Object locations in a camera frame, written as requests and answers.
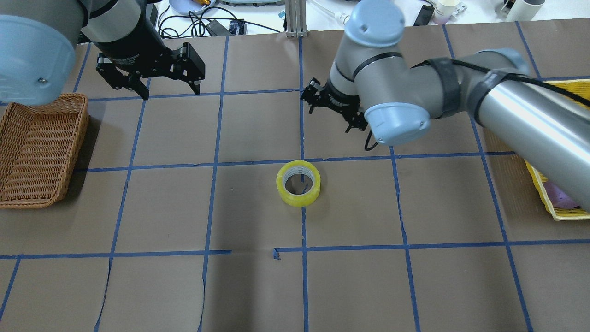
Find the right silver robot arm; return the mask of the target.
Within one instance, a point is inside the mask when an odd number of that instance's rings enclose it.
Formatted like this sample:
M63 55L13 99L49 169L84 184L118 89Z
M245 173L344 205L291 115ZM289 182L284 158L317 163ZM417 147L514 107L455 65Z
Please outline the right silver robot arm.
M589 101L528 74L510 48L409 67L398 46L404 15L391 0L363 0L348 22L325 84L313 78L301 100L326 107L348 129L370 128L377 143L398 146L423 137L431 120L467 112L589 208Z

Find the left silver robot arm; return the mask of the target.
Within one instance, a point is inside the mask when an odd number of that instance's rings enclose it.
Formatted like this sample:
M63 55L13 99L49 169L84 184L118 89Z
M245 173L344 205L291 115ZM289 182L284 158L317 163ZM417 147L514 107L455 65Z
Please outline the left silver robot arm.
M205 63L185 42L165 46L148 15L151 0L3 0L0 94L4 102L39 106L57 100L85 36L100 51L96 71L112 89L149 99L144 78L167 77L200 94Z

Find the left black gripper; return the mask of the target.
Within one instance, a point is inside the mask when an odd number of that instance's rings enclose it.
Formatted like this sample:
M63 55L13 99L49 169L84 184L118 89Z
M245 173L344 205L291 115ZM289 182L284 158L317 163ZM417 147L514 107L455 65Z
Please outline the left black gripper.
M189 42L175 51L166 47L147 18L139 19L124 38L95 45L101 52L96 71L112 89L130 90L147 101L149 89L141 77L168 77L187 83L195 95L201 94L203 59Z

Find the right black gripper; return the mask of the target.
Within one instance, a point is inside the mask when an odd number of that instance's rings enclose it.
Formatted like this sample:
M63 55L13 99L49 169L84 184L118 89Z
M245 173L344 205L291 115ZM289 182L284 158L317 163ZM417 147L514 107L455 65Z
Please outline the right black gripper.
M331 81L323 86L319 80L312 78L301 93L301 100L308 104L310 115L314 109L325 107L339 112L348 123L346 134L353 129L365 131L367 128L364 112L360 109L360 97L340 91Z

